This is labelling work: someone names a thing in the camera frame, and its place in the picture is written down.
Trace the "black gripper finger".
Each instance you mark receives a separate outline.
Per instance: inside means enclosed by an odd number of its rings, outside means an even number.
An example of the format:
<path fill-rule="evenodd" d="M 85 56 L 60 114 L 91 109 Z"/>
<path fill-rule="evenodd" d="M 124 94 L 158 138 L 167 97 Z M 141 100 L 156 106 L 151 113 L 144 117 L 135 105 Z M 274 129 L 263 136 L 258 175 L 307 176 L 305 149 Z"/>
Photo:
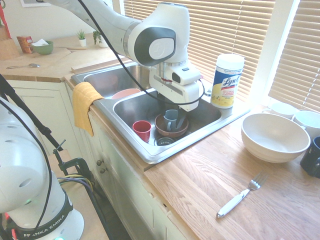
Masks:
<path fill-rule="evenodd" d="M 178 108 L 177 118 L 176 118 L 176 123 L 175 123 L 176 129 L 179 129 L 182 126 L 182 124 L 186 118 L 186 114 L 187 113 L 184 109 L 182 109 L 181 107 Z"/>
<path fill-rule="evenodd" d="M 166 108 L 166 97 L 157 91 L 156 98 L 157 98 L 158 107 L 160 109 L 165 109 Z"/>

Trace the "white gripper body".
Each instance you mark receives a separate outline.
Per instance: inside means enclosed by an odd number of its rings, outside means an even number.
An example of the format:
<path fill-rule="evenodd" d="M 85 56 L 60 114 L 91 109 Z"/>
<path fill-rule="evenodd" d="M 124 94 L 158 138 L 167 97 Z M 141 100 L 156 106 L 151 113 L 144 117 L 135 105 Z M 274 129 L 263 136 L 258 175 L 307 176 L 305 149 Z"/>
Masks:
<path fill-rule="evenodd" d="M 190 112 L 198 107 L 199 104 L 199 85 L 196 82 L 181 85 L 175 81 L 165 83 L 155 73 L 149 74 L 149 83 L 158 93 L 168 100 L 178 104 L 186 112 Z"/>

